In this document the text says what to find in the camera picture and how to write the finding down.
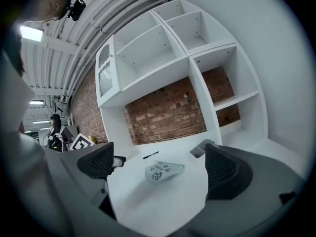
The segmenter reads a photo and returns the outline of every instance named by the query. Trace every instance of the cabinet door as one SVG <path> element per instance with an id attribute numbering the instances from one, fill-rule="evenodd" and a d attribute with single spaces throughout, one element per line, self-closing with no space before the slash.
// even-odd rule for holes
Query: cabinet door
<path id="1" fill-rule="evenodd" d="M 121 92 L 114 37 L 112 35 L 96 55 L 95 86 L 99 107 Z"/>

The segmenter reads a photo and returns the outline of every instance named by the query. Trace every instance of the red brick wall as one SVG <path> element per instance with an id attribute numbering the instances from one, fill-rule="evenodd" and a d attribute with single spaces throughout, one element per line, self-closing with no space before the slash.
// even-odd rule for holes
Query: red brick wall
<path id="1" fill-rule="evenodd" d="M 80 133 L 92 135 L 96 143 L 108 141 L 97 104 L 94 65 L 79 86 L 70 110 Z"/>
<path id="2" fill-rule="evenodd" d="M 234 95 L 223 68 L 203 73 L 214 102 Z M 189 78 L 174 82 L 134 102 L 125 109 L 134 145 L 185 137 L 206 131 L 201 109 Z M 238 106 L 217 111 L 220 126 L 239 117 Z"/>

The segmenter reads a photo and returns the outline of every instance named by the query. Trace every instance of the black pen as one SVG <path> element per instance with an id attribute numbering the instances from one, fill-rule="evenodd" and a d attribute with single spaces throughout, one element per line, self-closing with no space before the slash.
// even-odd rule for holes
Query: black pen
<path id="1" fill-rule="evenodd" d="M 151 154 L 151 155 L 145 156 L 145 157 L 143 157 L 143 159 L 146 159 L 146 158 L 148 158 L 149 156 L 153 156 L 153 155 L 158 154 L 158 153 L 159 153 L 159 151 L 156 152 L 156 153 L 153 153 L 153 154 Z"/>

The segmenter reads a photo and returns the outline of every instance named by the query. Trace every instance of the desk surface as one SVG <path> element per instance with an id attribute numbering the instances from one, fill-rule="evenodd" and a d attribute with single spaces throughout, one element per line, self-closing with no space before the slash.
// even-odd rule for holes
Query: desk surface
<path id="1" fill-rule="evenodd" d="M 147 159 L 138 154 L 108 177 L 111 201 L 121 224 L 144 235 L 161 237 L 185 225 L 204 208 L 205 156 L 197 159 L 190 149 L 160 151 Z M 145 179 L 145 168 L 157 161 L 183 164 L 184 172 L 152 184 Z"/>

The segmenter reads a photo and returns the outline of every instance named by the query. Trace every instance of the fluorescent light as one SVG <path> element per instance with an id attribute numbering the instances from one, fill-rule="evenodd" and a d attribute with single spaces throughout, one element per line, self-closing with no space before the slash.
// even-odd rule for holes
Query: fluorescent light
<path id="1" fill-rule="evenodd" d="M 30 102 L 30 105 L 43 105 L 44 101 L 43 100 L 33 100 Z"/>
<path id="2" fill-rule="evenodd" d="M 49 123 L 49 120 L 44 120 L 44 121 L 34 121 L 33 124 L 42 124 L 42 123 Z"/>
<path id="3" fill-rule="evenodd" d="M 35 40 L 41 42 L 43 36 L 43 30 L 34 29 L 27 26 L 21 26 L 21 34 L 24 39 Z"/>

